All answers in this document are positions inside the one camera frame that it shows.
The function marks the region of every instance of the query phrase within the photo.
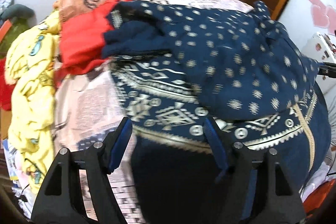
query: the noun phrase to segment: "pile of clothes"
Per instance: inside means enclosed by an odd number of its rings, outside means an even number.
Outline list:
[[[228,10],[106,0],[66,21],[56,9],[7,53],[8,140],[38,193],[60,148],[83,150],[126,115],[136,145],[125,169],[145,220],[192,223],[202,208],[212,221],[223,196],[202,203],[225,185],[205,119],[232,142],[275,147],[299,191],[331,140],[318,72],[261,1]]]

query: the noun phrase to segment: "yellow blanket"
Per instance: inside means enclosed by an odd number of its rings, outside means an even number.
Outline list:
[[[53,58],[60,31],[58,11],[20,34],[6,57],[5,79],[12,94],[9,142],[23,157],[33,193],[38,193],[53,159]]]

